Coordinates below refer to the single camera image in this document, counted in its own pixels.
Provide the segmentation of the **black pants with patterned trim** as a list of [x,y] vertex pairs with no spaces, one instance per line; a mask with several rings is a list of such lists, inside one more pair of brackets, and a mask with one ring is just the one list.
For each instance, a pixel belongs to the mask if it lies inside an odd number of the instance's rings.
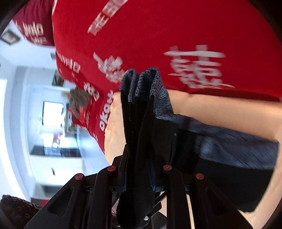
[[255,135],[176,115],[156,68],[128,70],[120,84],[128,152],[126,191],[117,221],[137,228],[157,197],[161,166],[202,173],[242,214],[260,202],[276,165],[279,144]]

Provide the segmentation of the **red sofa cover with characters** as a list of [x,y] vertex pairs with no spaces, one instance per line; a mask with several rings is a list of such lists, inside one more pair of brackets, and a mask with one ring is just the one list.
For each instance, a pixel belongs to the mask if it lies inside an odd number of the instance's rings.
[[130,69],[190,94],[281,98],[281,41],[253,1],[55,1],[52,23],[59,73],[99,94],[85,126],[101,149]]

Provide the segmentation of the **red embroidered pillow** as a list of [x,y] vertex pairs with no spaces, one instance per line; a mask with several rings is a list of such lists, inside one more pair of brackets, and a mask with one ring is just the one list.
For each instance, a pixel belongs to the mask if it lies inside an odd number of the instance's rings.
[[13,17],[17,29],[31,43],[54,47],[52,9],[54,1],[30,0]]

